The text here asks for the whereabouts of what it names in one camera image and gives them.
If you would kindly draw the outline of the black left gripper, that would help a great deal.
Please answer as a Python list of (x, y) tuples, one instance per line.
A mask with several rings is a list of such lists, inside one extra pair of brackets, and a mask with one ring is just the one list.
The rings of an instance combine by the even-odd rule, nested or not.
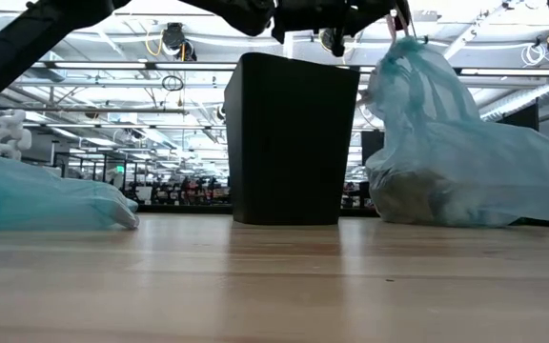
[(395, 29), (409, 34), (412, 15), (408, 0), (277, 0), (271, 36), (283, 43), (285, 33), (300, 30), (336, 29), (355, 35), (396, 10)]

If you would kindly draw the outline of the blue plastic trash bag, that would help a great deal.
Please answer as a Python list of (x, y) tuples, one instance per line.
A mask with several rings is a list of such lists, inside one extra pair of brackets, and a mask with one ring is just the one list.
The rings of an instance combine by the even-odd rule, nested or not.
[(138, 204), (118, 188), (0, 157), (0, 231), (135, 229)]
[(366, 109), (384, 142), (365, 163), (380, 217), (400, 224), (501, 227), (549, 221), (549, 137), (481, 119), (448, 61), (412, 37), (377, 63)]

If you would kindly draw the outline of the black trash bin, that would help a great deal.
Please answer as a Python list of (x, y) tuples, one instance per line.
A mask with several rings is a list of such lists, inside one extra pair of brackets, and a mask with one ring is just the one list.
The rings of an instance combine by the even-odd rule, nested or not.
[(358, 71), (248, 52), (224, 91), (234, 221), (334, 225)]

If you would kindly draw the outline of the black partition panel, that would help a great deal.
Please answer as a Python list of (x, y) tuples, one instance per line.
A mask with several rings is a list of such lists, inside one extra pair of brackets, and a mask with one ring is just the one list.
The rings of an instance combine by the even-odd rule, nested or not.
[(367, 160), (384, 146), (383, 131), (363, 131), (360, 134), (361, 140), (361, 165), (364, 166)]

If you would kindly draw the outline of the black aluminium table frame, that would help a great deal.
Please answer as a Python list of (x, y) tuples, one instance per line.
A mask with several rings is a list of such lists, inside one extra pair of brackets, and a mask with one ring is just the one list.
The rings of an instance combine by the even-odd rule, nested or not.
[(175, 206), (175, 205), (139, 205), (138, 212), (147, 213), (182, 213), (182, 214), (232, 214), (231, 206)]

